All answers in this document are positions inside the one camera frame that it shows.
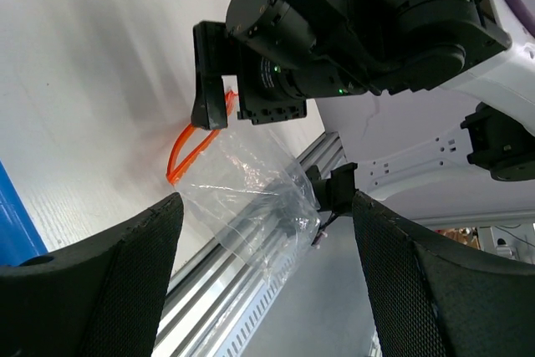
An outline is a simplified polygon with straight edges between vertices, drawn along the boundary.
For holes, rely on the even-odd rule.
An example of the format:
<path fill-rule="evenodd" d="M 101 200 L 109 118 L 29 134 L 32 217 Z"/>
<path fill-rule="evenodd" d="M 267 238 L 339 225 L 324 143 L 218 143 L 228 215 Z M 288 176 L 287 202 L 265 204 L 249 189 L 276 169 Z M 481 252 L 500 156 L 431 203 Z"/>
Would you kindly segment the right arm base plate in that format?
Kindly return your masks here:
<path fill-rule="evenodd" d="M 352 202 L 357 189 L 354 172 L 357 163 L 348 163 L 330 172 L 330 178 L 322 179 L 317 166 L 306 170 L 306 176 L 313 186 L 319 212 L 332 212 L 337 216 L 350 216 Z"/>

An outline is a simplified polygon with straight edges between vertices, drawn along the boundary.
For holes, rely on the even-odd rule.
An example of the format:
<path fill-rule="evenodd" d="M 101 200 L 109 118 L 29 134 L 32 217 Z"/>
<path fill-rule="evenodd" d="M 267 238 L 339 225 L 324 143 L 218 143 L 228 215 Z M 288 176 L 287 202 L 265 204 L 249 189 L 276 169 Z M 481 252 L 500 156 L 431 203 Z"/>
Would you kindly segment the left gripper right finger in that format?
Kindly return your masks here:
<path fill-rule="evenodd" d="M 357 192 L 354 235 L 384 356 L 532 356 L 534 266 L 460 244 Z"/>

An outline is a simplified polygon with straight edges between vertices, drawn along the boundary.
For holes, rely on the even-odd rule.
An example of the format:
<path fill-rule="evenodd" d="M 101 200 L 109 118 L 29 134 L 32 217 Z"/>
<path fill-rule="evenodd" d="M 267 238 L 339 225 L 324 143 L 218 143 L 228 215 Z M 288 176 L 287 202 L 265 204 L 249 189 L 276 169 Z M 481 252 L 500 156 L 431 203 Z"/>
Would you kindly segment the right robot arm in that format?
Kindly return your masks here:
<path fill-rule="evenodd" d="M 534 22 L 519 0 L 231 0 L 224 22 L 193 28 L 191 123 L 301 119 L 310 99 L 452 89 L 478 100 L 457 127 L 408 150 L 308 172 L 323 212 L 352 212 L 356 192 L 378 200 L 454 174 L 501 182 L 534 177 Z"/>

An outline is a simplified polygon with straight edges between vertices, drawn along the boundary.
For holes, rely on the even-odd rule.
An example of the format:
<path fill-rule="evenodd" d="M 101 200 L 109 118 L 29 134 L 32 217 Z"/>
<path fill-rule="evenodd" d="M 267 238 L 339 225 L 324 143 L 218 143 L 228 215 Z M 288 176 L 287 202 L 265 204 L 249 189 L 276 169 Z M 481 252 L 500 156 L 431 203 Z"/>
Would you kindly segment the clear zip top bag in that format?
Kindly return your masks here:
<path fill-rule="evenodd" d="M 318 107 L 301 120 L 252 125 L 237 118 L 237 90 L 225 90 L 228 127 L 203 130 L 181 123 L 166 155 L 165 179 L 184 201 L 184 223 L 173 269 L 184 268 L 212 239 L 271 276 L 255 258 L 268 229 L 287 229 L 283 248 L 303 242 L 318 225 L 312 191 L 298 157 L 324 133 Z"/>

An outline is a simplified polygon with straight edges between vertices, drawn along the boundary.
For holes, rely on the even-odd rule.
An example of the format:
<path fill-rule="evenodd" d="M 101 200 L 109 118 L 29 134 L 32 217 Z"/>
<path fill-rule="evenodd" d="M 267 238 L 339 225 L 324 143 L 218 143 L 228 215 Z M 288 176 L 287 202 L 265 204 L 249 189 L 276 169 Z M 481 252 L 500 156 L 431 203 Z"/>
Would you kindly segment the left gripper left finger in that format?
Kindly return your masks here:
<path fill-rule="evenodd" d="M 184 217 L 174 192 L 82 241 L 1 268 L 3 356 L 150 356 Z"/>

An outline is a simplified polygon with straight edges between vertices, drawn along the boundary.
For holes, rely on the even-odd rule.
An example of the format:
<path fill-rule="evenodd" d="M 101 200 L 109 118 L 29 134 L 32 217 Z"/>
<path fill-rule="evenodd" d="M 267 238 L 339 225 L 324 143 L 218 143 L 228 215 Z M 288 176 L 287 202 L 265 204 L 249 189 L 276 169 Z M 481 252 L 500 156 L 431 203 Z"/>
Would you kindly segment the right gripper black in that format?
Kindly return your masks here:
<path fill-rule="evenodd" d="M 191 124 L 227 128 L 223 76 L 237 75 L 238 117 L 254 125 L 301 119 L 309 99 L 374 93 L 373 59 L 354 26 L 358 3 L 231 0 L 226 26 L 195 25 Z"/>

